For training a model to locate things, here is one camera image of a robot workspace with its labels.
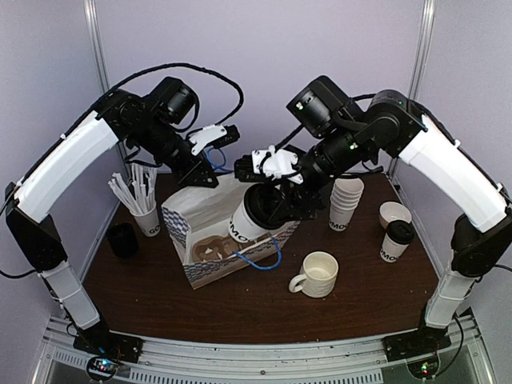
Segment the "blue checkered paper bag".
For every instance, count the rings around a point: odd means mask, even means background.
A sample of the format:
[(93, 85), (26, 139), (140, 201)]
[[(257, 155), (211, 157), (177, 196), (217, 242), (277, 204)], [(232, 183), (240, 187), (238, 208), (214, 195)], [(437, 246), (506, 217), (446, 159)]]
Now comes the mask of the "blue checkered paper bag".
[(252, 239), (242, 237), (232, 216), (249, 187), (232, 174), (222, 174), (217, 187), (189, 186), (162, 204), (164, 223), (194, 290), (247, 266), (261, 270), (258, 263), (280, 255), (298, 227), (298, 222), (288, 222)]

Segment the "brown cardboard cup carrier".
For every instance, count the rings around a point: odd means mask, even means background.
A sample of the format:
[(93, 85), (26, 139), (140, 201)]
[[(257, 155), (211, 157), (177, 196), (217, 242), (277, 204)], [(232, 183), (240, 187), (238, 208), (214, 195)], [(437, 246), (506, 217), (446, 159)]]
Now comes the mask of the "brown cardboard cup carrier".
[(196, 242), (192, 256), (195, 262), (219, 261), (235, 251), (240, 251), (240, 246), (231, 236), (213, 235)]

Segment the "white paper coffee cup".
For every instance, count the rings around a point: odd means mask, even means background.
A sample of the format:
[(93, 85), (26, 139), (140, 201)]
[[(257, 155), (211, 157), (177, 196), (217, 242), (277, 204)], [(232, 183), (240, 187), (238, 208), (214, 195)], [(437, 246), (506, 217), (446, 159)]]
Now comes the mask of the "white paper coffee cup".
[(379, 251), (380, 257), (384, 262), (394, 263), (400, 259), (409, 245), (396, 242), (386, 234)]

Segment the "black coffee cup lid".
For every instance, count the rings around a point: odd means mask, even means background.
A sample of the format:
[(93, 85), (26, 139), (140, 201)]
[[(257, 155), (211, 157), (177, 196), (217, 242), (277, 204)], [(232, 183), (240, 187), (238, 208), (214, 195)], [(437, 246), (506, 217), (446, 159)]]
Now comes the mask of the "black coffee cup lid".
[(411, 244), (415, 232), (410, 222), (404, 220), (393, 220), (386, 228), (386, 234), (393, 242), (400, 245)]

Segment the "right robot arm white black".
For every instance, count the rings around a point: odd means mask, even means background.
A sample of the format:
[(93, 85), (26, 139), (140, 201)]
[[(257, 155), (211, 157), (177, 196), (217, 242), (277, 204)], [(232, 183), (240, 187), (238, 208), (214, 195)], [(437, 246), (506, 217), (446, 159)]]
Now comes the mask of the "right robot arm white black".
[(427, 108), (396, 90), (377, 92), (363, 110), (322, 75), (287, 109), (318, 143), (294, 168), (300, 184), (285, 185), (274, 214), (278, 220), (313, 218), (319, 208), (317, 192), (325, 184), (358, 162), (376, 161), (380, 152), (416, 169), (461, 209), (451, 239), (452, 259), (422, 310), (418, 328), (383, 341), (391, 361), (446, 346), (457, 308), (510, 246), (511, 203), (505, 192)]

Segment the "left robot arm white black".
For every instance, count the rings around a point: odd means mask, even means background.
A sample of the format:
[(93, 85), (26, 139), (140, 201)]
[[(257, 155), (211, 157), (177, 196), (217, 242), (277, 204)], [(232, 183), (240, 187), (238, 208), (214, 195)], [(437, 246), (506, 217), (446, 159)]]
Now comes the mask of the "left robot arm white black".
[(79, 336), (98, 355), (109, 354), (115, 339), (70, 266), (50, 209), (84, 170), (120, 142), (152, 154), (157, 166), (172, 170), (180, 186), (216, 187), (217, 177), (203, 150), (224, 145), (229, 129), (216, 122), (182, 137), (176, 125), (197, 106), (197, 94), (177, 78), (164, 78), (143, 97), (110, 90), (22, 180), (6, 189), (10, 232)]

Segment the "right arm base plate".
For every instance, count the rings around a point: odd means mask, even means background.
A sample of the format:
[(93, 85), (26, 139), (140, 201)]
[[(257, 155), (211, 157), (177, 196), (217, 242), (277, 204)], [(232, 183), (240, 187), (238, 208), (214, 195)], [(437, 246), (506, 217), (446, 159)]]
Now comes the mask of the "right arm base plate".
[(382, 344), (388, 362), (414, 358), (451, 346), (447, 330), (423, 328), (384, 337)]

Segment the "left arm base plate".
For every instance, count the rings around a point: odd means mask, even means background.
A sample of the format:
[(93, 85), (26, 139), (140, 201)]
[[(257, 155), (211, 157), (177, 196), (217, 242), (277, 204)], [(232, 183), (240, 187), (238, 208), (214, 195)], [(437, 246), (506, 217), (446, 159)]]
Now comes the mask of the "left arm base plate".
[(137, 363), (142, 352), (143, 340), (135, 336), (107, 332), (79, 331), (73, 347), (89, 354), (118, 362)]

